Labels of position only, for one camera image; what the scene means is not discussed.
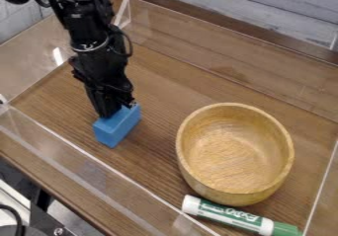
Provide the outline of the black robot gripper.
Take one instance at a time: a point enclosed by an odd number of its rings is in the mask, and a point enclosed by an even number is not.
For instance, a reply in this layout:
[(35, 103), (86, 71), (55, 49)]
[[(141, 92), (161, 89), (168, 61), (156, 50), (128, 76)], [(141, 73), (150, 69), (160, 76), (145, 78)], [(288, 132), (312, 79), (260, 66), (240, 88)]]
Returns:
[(133, 48), (125, 47), (122, 36), (70, 40), (74, 57), (69, 61), (72, 75), (82, 83), (94, 111), (101, 118), (134, 105), (133, 85), (125, 68)]

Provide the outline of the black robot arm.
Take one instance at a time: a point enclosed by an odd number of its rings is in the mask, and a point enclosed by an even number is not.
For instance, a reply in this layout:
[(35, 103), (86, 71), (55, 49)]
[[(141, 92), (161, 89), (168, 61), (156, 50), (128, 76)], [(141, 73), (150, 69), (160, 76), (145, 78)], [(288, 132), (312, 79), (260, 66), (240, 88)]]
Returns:
[(93, 110), (112, 117), (121, 107), (130, 108), (133, 85), (125, 75), (133, 48), (118, 27), (109, 0), (49, 0), (55, 17), (67, 31), (74, 56), (67, 60), (72, 76), (82, 85)]

